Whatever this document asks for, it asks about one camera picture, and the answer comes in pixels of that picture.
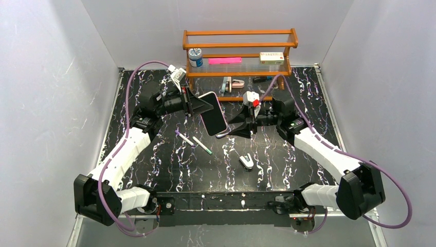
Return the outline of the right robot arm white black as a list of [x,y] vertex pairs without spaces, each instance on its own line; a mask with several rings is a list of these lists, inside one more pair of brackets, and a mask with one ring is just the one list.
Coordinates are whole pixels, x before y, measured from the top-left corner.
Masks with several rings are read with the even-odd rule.
[[281,208],[305,209],[324,206],[339,209],[356,220],[386,200],[381,173],[370,164],[340,153],[298,114],[295,101],[285,91],[276,91],[270,108],[261,105],[258,93],[247,91],[243,107],[230,123],[241,126],[230,135],[250,138],[259,126],[275,126],[279,135],[326,169],[338,185],[309,182],[293,191],[284,202],[270,203]]

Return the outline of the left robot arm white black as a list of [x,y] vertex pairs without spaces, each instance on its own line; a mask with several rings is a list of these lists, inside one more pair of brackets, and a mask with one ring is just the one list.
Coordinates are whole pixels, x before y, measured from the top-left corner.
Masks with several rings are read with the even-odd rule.
[[110,226],[121,213],[151,207],[156,192],[149,186],[136,185],[118,190],[119,183],[141,152],[153,141],[163,124],[163,117],[178,111],[196,116],[214,109],[213,105],[195,96],[189,87],[181,86],[164,93],[157,82],[141,88],[138,104],[127,114],[127,129],[103,164],[89,174],[74,180],[76,213]]

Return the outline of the phone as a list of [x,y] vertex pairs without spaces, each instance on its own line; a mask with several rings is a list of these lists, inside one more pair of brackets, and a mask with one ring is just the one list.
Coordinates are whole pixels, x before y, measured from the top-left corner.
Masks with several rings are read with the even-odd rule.
[[199,98],[213,106],[212,110],[201,113],[201,119],[208,135],[214,136],[226,131],[228,125],[215,92],[207,92]]

